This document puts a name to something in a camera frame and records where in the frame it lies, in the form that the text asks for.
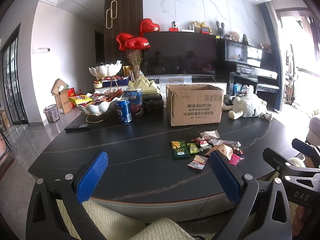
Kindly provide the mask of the white snack bowl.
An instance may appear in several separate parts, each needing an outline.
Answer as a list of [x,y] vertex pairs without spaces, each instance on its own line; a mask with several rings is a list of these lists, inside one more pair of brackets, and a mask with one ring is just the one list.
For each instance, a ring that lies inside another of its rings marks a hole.
[[88,114],[88,115],[102,115],[112,110],[115,110],[117,107],[118,100],[121,99],[120,96],[116,96],[111,102],[108,101],[101,101],[93,104],[87,104],[87,106],[77,105],[77,108],[80,110],[81,113]]
[[115,64],[105,64],[100,62],[94,67],[89,68],[89,72],[96,78],[103,78],[117,75],[122,68],[121,61],[117,61]]

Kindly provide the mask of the blue soda can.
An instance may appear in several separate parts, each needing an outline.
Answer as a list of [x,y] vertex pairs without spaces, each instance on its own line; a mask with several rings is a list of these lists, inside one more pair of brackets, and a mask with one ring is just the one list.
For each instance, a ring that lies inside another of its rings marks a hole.
[[119,121],[128,124],[132,121],[130,101],[128,98],[120,98],[117,102],[117,112]]

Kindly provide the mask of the black piano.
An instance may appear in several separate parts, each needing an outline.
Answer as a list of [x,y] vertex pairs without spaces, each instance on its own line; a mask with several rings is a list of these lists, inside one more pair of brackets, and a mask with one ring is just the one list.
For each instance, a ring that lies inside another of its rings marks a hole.
[[252,85],[254,93],[258,83],[280,88],[271,52],[232,40],[218,39],[217,60],[220,65],[217,74],[227,82],[227,95],[235,95],[237,85]]

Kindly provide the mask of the small green candy packet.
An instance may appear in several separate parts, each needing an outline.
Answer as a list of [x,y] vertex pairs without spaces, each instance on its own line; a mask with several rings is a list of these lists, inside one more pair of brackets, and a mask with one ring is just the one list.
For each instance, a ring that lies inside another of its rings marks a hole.
[[197,154],[200,152],[199,148],[197,147],[196,143],[187,143],[187,146],[189,148],[190,154]]

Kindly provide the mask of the grey bunny figurine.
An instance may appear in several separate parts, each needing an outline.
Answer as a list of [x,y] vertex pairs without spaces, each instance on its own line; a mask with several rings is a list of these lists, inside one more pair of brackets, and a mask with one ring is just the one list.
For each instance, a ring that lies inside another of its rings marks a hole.
[[225,24],[223,22],[216,21],[217,33],[220,37],[224,37],[225,35]]

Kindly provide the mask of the black television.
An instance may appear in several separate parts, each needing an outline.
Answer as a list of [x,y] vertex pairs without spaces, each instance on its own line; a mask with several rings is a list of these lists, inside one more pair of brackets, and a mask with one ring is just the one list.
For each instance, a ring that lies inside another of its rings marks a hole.
[[213,35],[188,32],[146,33],[150,48],[144,51],[142,72],[153,75],[216,74],[217,40]]

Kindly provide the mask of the white red snack packet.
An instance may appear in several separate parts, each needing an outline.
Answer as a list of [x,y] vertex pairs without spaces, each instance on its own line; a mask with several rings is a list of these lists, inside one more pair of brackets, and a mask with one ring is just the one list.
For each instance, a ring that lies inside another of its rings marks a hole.
[[195,155],[193,161],[188,164],[188,167],[196,170],[203,170],[207,160],[208,160],[207,157]]

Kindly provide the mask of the pink snack packet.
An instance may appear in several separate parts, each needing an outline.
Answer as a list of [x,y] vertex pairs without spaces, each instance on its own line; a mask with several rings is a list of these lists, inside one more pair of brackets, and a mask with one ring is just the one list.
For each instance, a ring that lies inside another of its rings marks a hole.
[[240,163],[241,161],[243,161],[245,159],[245,157],[236,155],[236,154],[232,154],[231,159],[228,161],[231,165],[238,165],[238,163]]

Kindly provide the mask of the grey trash bin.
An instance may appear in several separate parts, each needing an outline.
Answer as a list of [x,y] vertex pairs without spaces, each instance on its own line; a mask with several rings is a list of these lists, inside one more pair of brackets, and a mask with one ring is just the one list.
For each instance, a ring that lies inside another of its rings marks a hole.
[[50,105],[43,110],[49,123],[55,123],[60,119],[59,109],[57,104]]

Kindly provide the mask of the orange white snack packet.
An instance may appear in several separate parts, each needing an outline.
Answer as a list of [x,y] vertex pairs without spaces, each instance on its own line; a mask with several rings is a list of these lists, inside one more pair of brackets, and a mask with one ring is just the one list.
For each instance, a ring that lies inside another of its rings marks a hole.
[[233,155],[233,149],[225,144],[213,146],[212,150],[219,151],[223,154],[228,160],[231,160]]

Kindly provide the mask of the dried flower vase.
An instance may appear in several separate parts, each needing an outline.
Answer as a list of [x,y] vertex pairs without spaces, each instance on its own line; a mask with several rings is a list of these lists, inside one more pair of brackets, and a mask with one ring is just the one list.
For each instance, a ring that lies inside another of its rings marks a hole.
[[132,65],[132,72],[137,79],[140,76],[140,65],[143,61],[143,53],[141,50],[127,50],[125,56]]

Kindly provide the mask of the white plush sheep toy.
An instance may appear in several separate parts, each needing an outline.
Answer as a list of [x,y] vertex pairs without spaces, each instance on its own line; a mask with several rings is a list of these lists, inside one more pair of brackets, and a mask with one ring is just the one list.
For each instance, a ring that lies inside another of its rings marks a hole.
[[254,93],[254,87],[252,85],[248,86],[245,96],[235,96],[231,106],[223,103],[222,110],[228,111],[228,116],[233,120],[240,117],[260,117],[268,121],[273,119],[272,114],[267,112],[267,102]]

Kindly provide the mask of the red heart balloon lower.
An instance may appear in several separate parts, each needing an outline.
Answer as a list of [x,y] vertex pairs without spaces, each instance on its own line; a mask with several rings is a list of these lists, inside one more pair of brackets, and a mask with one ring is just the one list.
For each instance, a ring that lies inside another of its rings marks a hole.
[[120,33],[116,36],[119,43],[119,50],[146,50],[150,48],[149,41],[142,36],[133,36],[127,33]]

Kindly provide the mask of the green snack packet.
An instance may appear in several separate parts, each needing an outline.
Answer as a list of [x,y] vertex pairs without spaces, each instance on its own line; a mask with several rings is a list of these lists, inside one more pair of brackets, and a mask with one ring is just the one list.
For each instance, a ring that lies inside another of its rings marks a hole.
[[190,153],[184,140],[171,141],[173,159],[189,159]]

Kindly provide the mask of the black remote control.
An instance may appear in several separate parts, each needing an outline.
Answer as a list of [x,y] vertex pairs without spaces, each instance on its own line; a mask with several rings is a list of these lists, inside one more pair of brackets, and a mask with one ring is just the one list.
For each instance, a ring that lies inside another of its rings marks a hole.
[[77,131],[82,129],[89,129],[89,124],[81,124],[81,125],[68,125],[65,127],[66,132]]

